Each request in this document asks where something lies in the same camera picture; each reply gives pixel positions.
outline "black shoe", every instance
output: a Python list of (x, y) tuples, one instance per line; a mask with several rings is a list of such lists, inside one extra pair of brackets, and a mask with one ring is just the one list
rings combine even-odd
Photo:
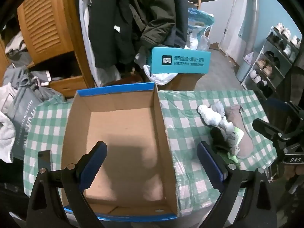
[(278, 69), (281, 67), (280, 60), (276, 56), (273, 58), (273, 63)]
[(264, 81), (263, 80), (261, 80), (261, 81), (259, 81), (258, 83), (257, 83), (257, 87), (262, 91), (262, 92), (264, 92), (266, 89), (267, 89), (267, 85), (265, 86), (264, 85)]
[(273, 52), (272, 51), (266, 51), (265, 53), (264, 53), (264, 55), (270, 60), (270, 61), (272, 61), (273, 62), (273, 57), (275, 56), (274, 54), (273, 54)]
[(280, 41), (280, 38), (277, 35), (275, 35), (273, 32), (271, 32), (271, 34), (268, 35), (267, 39), (273, 45), (278, 44)]
[(283, 40), (281, 40), (281, 41), (278, 43), (277, 48), (278, 48), (278, 50), (283, 51), (283, 50), (285, 50), (286, 45), (287, 45), (287, 43), (285, 43)]
[(265, 89), (265, 91), (263, 91), (263, 94), (266, 98), (269, 98), (272, 94), (272, 89), (270, 87), (267, 86), (267, 88)]
[(221, 133), (221, 130), (218, 127), (213, 127), (210, 130), (210, 135), (213, 139), (213, 145), (220, 150), (224, 150), (226, 152), (229, 152), (230, 147), (228, 143), (224, 140), (224, 137)]

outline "concrete floor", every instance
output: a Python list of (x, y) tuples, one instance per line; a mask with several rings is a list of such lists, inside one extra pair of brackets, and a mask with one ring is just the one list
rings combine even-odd
[(211, 51), (209, 72), (196, 83), (194, 90), (243, 90), (241, 83), (235, 77), (235, 66), (228, 57), (218, 50)]

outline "metal screw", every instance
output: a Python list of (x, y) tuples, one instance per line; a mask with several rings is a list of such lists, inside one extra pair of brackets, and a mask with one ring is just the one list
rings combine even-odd
[(229, 169), (231, 170), (235, 170), (237, 167), (235, 166), (235, 164), (229, 164), (228, 165)]
[(69, 165), (67, 166), (67, 168), (68, 168), (68, 170), (72, 170), (72, 169), (75, 168), (75, 164), (69, 164)]
[(41, 168), (41, 169), (39, 170), (39, 173), (43, 174), (43, 173), (45, 173), (45, 171), (46, 171), (45, 168)]
[(261, 168), (261, 167), (259, 167), (259, 168), (257, 169), (257, 171), (258, 171), (259, 173), (261, 173), (261, 174), (264, 173), (264, 170), (263, 170), (263, 168)]

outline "green checkered tablecloth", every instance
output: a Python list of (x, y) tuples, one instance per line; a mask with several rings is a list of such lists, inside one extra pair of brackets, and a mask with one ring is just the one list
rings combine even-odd
[(178, 207), (182, 215), (209, 206), (219, 197), (218, 190), (212, 188), (196, 154), (199, 142), (212, 141), (211, 128), (203, 124), (197, 112), (199, 105), (209, 107), (221, 101), (225, 107), (242, 106), (243, 121), (254, 145), (251, 156), (239, 160), (242, 170), (265, 169), (275, 160), (277, 154), (272, 142), (252, 127), (256, 118), (268, 122), (253, 91), (159, 91), (159, 98), (177, 180)]
[[(211, 183), (196, 155), (201, 141), (210, 143), (210, 128), (205, 126), (197, 107), (220, 100), (224, 106), (240, 104), (244, 123), (250, 131), (255, 146), (252, 155), (241, 160), (241, 169), (266, 168), (276, 158), (276, 151), (269, 140), (255, 132), (255, 118), (267, 117), (253, 91), (159, 91), (166, 132), (175, 168), (178, 208), (181, 215), (215, 203), (219, 192)], [(51, 150), (52, 170), (61, 168), (63, 136), (71, 103), (55, 96), (37, 107), (28, 133), (24, 157), (24, 191), (30, 196), (38, 173), (39, 151)]]
[(55, 95), (36, 108), (24, 149), (23, 185), (30, 196), (38, 174), (38, 152), (51, 150), (51, 168), (60, 170), (63, 137), (71, 102)]

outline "open shoe box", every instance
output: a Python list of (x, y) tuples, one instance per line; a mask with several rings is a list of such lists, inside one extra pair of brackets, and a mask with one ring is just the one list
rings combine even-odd
[[(84, 191), (101, 220), (160, 221), (177, 217), (176, 178), (154, 83), (77, 91), (64, 135), (61, 168), (98, 141), (107, 157)], [(68, 201), (62, 191), (63, 206)]]

